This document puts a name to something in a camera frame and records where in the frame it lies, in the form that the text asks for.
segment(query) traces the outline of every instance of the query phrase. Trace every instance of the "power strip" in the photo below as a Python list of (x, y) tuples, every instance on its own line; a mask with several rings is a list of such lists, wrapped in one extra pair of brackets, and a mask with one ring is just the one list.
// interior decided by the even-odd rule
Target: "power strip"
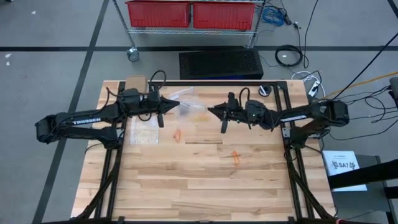
[(320, 85), (320, 81), (315, 81), (315, 83), (312, 85), (311, 90), (308, 92), (308, 94), (312, 97), (315, 96), (315, 94), (317, 93), (318, 87)]

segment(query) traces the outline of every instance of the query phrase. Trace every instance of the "red storage crate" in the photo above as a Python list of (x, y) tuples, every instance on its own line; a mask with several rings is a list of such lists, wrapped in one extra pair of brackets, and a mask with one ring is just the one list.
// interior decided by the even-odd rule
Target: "red storage crate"
[(250, 30), (254, 14), (253, 3), (193, 3), (193, 27)]
[(189, 3), (129, 1), (132, 27), (188, 27)]

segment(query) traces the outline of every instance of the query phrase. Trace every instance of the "cardboard box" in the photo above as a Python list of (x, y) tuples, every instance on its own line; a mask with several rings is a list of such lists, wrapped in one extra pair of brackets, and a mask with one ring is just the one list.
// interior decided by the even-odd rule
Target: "cardboard box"
[(133, 76), (126, 79), (126, 89), (136, 88), (140, 93), (148, 92), (148, 79), (143, 76)]

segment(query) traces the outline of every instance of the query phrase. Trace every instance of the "wooden tabletop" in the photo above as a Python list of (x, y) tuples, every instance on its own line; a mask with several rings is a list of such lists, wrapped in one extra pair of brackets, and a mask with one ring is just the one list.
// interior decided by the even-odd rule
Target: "wooden tabletop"
[[(302, 81), (287, 83), (292, 106), (306, 105)], [(98, 108), (106, 101), (106, 87), (117, 92), (118, 86), (119, 81), (103, 83)], [(195, 86), (191, 94), (178, 99), (187, 102), (190, 109), (178, 106), (170, 110), (158, 137), (157, 128), (150, 122), (137, 118), (127, 121), (113, 219), (125, 216), (126, 220), (284, 221), (295, 216), (280, 129), (271, 132), (255, 126), (249, 130), (246, 124), (230, 122), (227, 133), (221, 134), (221, 122), (204, 108), (227, 101), (229, 91), (238, 96), (243, 87)], [(251, 99), (276, 110), (273, 93), (264, 98), (256, 86), (248, 87)], [(164, 86), (160, 93), (169, 98), (187, 88)], [(111, 97), (109, 103), (114, 101), (115, 97)], [(96, 123), (93, 127), (108, 125)], [(179, 142), (174, 137), (178, 129)], [(134, 139), (146, 144), (131, 144)], [(88, 146), (97, 143), (89, 141)], [(319, 149), (315, 140), (307, 141), (307, 145)], [(98, 190), (105, 153), (102, 145), (86, 153), (72, 217), (83, 211)], [(335, 208), (321, 155), (309, 149), (302, 149), (302, 155), (310, 190), (333, 215)], [(299, 194), (306, 216), (301, 190)]]

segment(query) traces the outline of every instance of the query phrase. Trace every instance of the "blue cable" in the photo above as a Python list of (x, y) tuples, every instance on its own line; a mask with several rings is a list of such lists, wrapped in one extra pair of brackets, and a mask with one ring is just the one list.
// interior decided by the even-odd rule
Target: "blue cable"
[(280, 27), (284, 25), (285, 15), (281, 10), (275, 9), (274, 7), (266, 7), (262, 13), (261, 19), (263, 22)]

